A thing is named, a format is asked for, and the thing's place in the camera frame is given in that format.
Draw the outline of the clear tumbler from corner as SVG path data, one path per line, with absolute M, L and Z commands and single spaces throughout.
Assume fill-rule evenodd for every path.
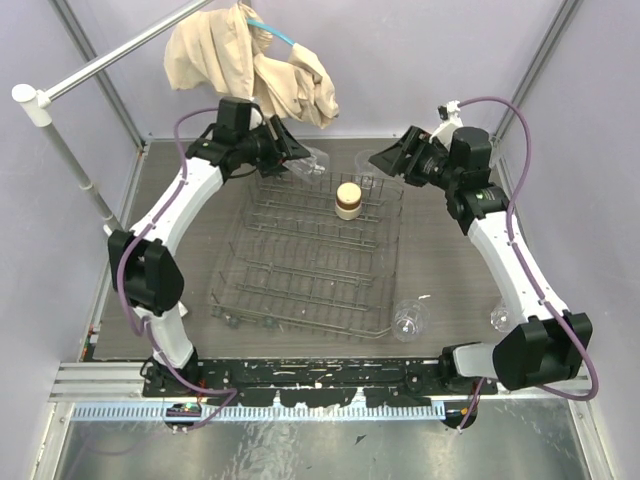
M 301 159 L 287 160 L 284 167 L 302 181 L 315 184 L 330 170 L 330 156 L 317 148 L 306 146 L 309 155 Z

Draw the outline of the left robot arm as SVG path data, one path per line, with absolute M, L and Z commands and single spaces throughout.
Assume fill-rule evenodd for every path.
M 180 311 L 185 287 L 175 254 L 206 203 L 240 168 L 263 177 L 288 170 L 307 173 L 316 159 L 277 115 L 267 116 L 247 99 L 224 97 L 216 118 L 191 144 L 176 143 L 180 167 L 151 209 L 127 230 L 108 236 L 112 285 L 137 337 L 147 338 L 164 383 L 178 396 L 200 390 L 196 347 Z

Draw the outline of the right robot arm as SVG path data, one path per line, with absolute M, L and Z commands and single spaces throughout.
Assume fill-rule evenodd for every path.
M 433 185 L 445 194 L 449 215 L 479 251 L 511 315 L 513 327 L 496 344 L 443 349 L 438 379 L 459 394 L 474 377 L 509 390 L 546 387 L 577 377 L 593 334 L 589 317 L 573 313 L 535 267 L 504 190 L 491 182 L 489 134 L 459 127 L 449 143 L 412 126 L 370 164 L 412 186 Z

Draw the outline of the beige brown travel cup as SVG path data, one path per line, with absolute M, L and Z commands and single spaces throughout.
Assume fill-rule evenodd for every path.
M 335 213 L 346 221 L 356 219 L 362 210 L 362 190 L 353 182 L 342 183 L 336 190 Z

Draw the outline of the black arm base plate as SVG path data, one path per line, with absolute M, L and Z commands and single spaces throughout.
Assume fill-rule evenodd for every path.
M 230 399 L 244 407 L 345 407 L 358 394 L 368 408 L 429 406 L 441 396 L 471 397 L 480 382 L 429 358 L 200 360 L 182 373 L 190 386 L 152 358 L 139 373 L 146 398 L 200 397 L 211 406 Z

